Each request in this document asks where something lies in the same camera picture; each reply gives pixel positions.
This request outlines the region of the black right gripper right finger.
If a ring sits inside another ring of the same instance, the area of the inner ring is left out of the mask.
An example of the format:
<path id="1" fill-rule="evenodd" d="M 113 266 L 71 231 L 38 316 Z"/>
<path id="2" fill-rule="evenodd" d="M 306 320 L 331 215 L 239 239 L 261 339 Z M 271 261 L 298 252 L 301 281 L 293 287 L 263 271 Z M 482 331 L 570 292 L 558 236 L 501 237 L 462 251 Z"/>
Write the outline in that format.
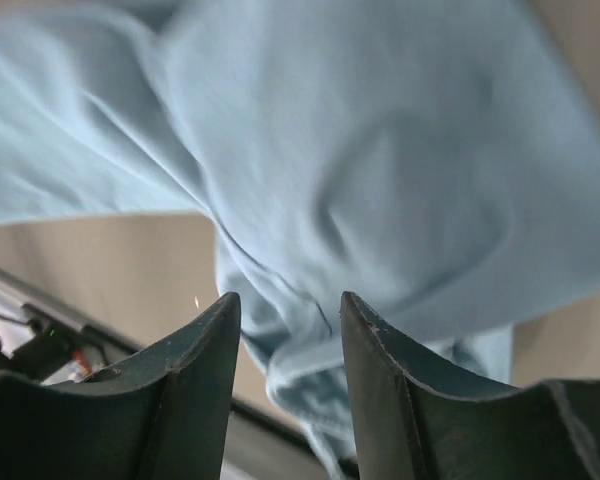
<path id="1" fill-rule="evenodd" d="M 490 380 L 351 292 L 341 319 L 362 478 L 600 479 L 600 380 Z"/>

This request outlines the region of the light blue t shirt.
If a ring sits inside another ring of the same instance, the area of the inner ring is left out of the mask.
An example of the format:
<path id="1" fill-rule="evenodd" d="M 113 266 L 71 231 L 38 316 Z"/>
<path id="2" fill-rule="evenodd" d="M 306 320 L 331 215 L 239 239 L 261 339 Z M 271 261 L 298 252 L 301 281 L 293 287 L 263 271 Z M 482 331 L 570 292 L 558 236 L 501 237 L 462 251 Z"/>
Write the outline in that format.
<path id="1" fill-rule="evenodd" d="M 0 17 L 0 225 L 194 211 L 270 400 L 354 453 L 345 291 L 507 381 L 600 292 L 600 117 L 520 1 L 75 1 Z"/>

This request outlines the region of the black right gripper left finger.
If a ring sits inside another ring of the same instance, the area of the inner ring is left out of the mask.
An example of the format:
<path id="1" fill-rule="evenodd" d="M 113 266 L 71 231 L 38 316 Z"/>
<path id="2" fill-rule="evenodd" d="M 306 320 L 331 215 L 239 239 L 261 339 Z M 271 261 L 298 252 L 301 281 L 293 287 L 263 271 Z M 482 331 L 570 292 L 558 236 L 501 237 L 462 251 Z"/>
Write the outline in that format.
<path id="1" fill-rule="evenodd" d="M 0 371 L 0 479 L 216 479 L 240 332 L 240 300 L 80 383 Z"/>

